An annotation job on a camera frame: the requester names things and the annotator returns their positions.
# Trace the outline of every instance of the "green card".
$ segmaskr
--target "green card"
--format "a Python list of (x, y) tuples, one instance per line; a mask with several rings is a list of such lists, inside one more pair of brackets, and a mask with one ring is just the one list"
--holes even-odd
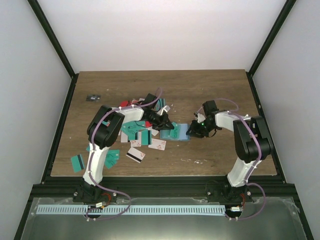
[(180, 124), (173, 122), (172, 125), (174, 126), (174, 129), (170, 130), (170, 137), (178, 139), (180, 134)]
[(120, 150), (109, 150), (106, 154), (104, 165), (107, 169), (112, 168), (120, 158)]

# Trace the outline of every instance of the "teal card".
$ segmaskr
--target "teal card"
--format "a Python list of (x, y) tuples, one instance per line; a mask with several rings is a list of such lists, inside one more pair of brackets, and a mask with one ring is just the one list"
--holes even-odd
[(180, 134), (180, 124), (173, 122), (172, 125), (174, 126), (174, 129), (170, 130), (170, 137), (178, 139)]
[(141, 145), (150, 145), (152, 143), (152, 134), (150, 130), (143, 130), (141, 132)]
[(187, 123), (178, 123), (180, 125), (180, 133), (178, 138), (173, 138), (170, 136), (170, 130), (161, 130), (160, 139), (163, 140), (174, 140), (174, 141), (189, 141), (190, 136), (186, 135), (186, 132), (189, 128)]
[(139, 130), (146, 128), (145, 121), (129, 121), (122, 125), (121, 131), (124, 132), (128, 137), (133, 137)]
[(166, 105), (166, 100), (164, 98), (160, 98), (155, 105), (155, 110), (159, 111)]
[(109, 150), (106, 154), (104, 165), (107, 169), (112, 168), (120, 158), (120, 150)]
[(128, 135), (128, 140), (131, 141), (131, 140), (138, 140), (138, 132), (136, 132), (135, 134), (132, 134), (130, 133)]
[(85, 169), (84, 159), (81, 154), (71, 157), (72, 168), (75, 173)]

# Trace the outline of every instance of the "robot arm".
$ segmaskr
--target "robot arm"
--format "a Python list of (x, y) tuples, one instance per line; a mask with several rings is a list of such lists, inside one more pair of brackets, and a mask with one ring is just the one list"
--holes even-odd
[[(156, 99), (156, 96), (148, 94), (145, 100), (142, 102), (142, 105), (151, 103)], [(84, 181), (90, 185), (95, 186), (95, 182), (98, 184), (102, 181), (102, 173), (104, 168), (104, 162), (107, 156), (107, 152), (110, 147), (115, 143), (118, 137), (118, 133), (123, 124), (131, 121), (140, 121), (145, 120), (149, 121), (152, 124), (152, 128), (156, 130), (167, 130), (173, 129), (174, 126), (168, 118), (167, 111), (170, 109), (168, 106), (164, 106), (158, 112), (152, 110), (156, 104), (152, 104), (146, 107), (132, 106), (128, 108), (121, 108), (112, 112), (110, 115), (104, 119), (106, 124), (101, 124), (94, 136), (94, 142), (92, 141), (92, 135), (97, 127), (98, 122), (101, 118), (109, 111), (115, 108), (108, 106), (101, 106), (99, 111), (96, 113), (91, 124), (87, 129), (87, 134), (89, 135), (89, 159), (91, 160), (90, 171), (89, 171), (89, 162), (86, 166), (85, 173), (83, 175)]]
[(196, 120), (192, 121), (187, 134), (191, 137), (203, 138), (208, 137), (212, 130), (228, 129), (234, 132), (237, 159), (227, 175), (227, 180), (231, 188), (244, 186), (252, 171), (274, 149), (265, 120), (261, 116), (240, 116), (255, 134), (259, 143), (261, 158), (257, 161), (258, 147), (238, 116), (232, 115), (229, 111), (220, 111), (214, 100), (207, 101), (202, 106), (205, 116), (196, 113)]

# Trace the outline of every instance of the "purple cable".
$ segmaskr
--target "purple cable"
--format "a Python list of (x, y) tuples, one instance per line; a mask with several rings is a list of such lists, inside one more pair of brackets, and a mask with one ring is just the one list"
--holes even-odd
[(216, 101), (216, 100), (222, 100), (222, 101), (227, 101), (227, 102), (230, 102), (230, 103), (234, 104), (234, 105), (236, 106), (236, 109), (229, 110), (229, 111), (231, 111), (231, 112), (237, 112), (237, 111), (239, 110), (238, 104), (236, 104), (234, 101), (232, 101), (232, 100), (230, 100), (230, 99), (220, 98), (220, 97), (219, 97), (219, 98), (216, 98), (216, 99), (213, 99), (213, 100), (214, 100), (214, 101)]
[(260, 214), (262, 212), (262, 210), (265, 208), (265, 205), (266, 205), (266, 202), (267, 202), (267, 198), (266, 198), (266, 193), (264, 191), (264, 189), (257, 183), (254, 183), (254, 182), (251, 182), (251, 183), (247, 183), (247, 186), (256, 186), (258, 187), (261, 192), (262, 192), (262, 195), (263, 195), (263, 204), (262, 204), (262, 207), (260, 208), (259, 211), (257, 211), (255, 214), (252, 214), (251, 216), (246, 216), (246, 217), (243, 217), (243, 218), (234, 218), (234, 217), (230, 217), (228, 216), (227, 214), (225, 214), (225, 216), (229, 219), (229, 220), (236, 220), (236, 221), (242, 221), (242, 220), (248, 220), (248, 219), (252, 219), (254, 218), (255, 216), (257, 216), (258, 214)]
[(247, 123), (245, 122), (245, 120), (244, 120), (239, 114), (237, 114), (237, 113), (235, 113), (235, 112), (230, 112), (230, 111), (229, 111), (228, 114), (230, 114), (230, 115), (235, 115), (235, 116), (237, 116), (237, 117), (240, 119), (240, 121), (243, 123), (243, 125), (244, 125), (245, 128), (248, 130), (249, 134), (251, 135), (251, 137), (252, 137), (252, 139), (253, 139), (256, 147), (258, 148), (258, 157), (257, 157), (257, 159), (254, 161), (253, 165), (250, 167), (249, 171), (247, 172), (247, 174), (246, 174), (245, 177), (244, 177), (244, 181), (245, 181), (246, 183), (248, 183), (248, 179), (249, 179), (250, 175), (252, 174), (252, 172), (254, 171), (255, 167), (258, 165), (259, 161), (261, 160), (261, 157), (262, 157), (261, 147), (260, 147), (260, 145), (259, 145), (259, 142), (258, 142), (256, 136), (254, 135), (254, 133), (252, 132), (252, 130), (250, 129), (250, 127), (247, 125)]
[[(163, 92), (163, 91), (162, 91), (162, 88), (161, 88), (161, 87), (158, 87), (157, 90), (156, 90), (156, 94), (157, 94), (158, 90), (160, 90), (160, 94), (157, 96), (157, 98), (156, 98), (155, 100), (153, 100), (153, 101), (150, 102), (150, 103), (143, 104), (143, 105), (131, 105), (131, 106), (119, 107), (119, 108), (114, 108), (114, 109), (112, 109), (111, 111), (108, 111), (108, 112), (100, 119), (100, 121), (97, 123), (95, 129), (93, 130), (92, 138), (91, 138), (91, 142), (93, 143), (93, 144), (92, 144), (93, 152), (92, 152), (92, 154), (90, 155), (89, 162), (88, 162), (88, 173), (89, 173), (88, 175), (89, 175), (89, 178), (91, 179), (91, 181), (92, 181), (98, 188), (101, 188), (102, 190), (105, 190), (105, 191), (108, 191), (108, 192), (121, 194), (121, 195), (123, 195), (123, 196), (126, 196), (126, 197), (129, 199), (129, 204), (128, 204), (128, 206), (126, 207), (125, 210), (123, 210), (122, 212), (120, 212), (120, 213), (118, 213), (117, 215), (114, 215), (114, 216), (105, 217), (105, 218), (97, 218), (96, 220), (98, 220), (98, 221), (100, 221), (100, 220), (110, 220), (110, 219), (114, 219), (114, 218), (119, 217), (119, 216), (121, 216), (122, 214), (124, 214), (126, 211), (128, 211), (128, 209), (129, 209), (130, 206), (131, 206), (131, 197), (130, 197), (128, 194), (126, 194), (126, 193), (124, 193), (124, 192), (122, 192), (122, 191), (112, 190), (112, 189), (109, 189), (109, 188), (106, 188), (106, 187), (104, 187), (104, 186), (99, 185), (99, 184), (94, 180), (94, 178), (92, 177), (92, 175), (91, 175), (91, 162), (92, 162), (92, 159), (93, 159), (94, 154), (95, 154), (94, 150), (96, 150), (96, 146), (95, 146), (94, 142), (95, 142), (95, 135), (96, 135), (96, 133), (97, 133), (97, 130), (98, 130), (98, 128), (100, 127), (100, 125), (102, 124), (102, 122), (106, 119), (106, 117), (109, 116), (111, 113), (113, 113), (113, 112), (115, 112), (115, 111), (119, 111), (120, 109), (125, 110), (125, 109), (130, 109), (130, 108), (141, 108), (141, 107), (146, 107), (146, 106), (149, 106), (149, 105), (152, 105), (152, 104), (156, 103), (156, 102), (159, 100), (159, 98), (161, 97), (162, 92)], [(87, 220), (89, 219), (89, 216), (88, 216), (88, 213), (89, 213), (89, 212), (90, 212), (90, 209), (85, 213), (85, 216), (86, 216)]]

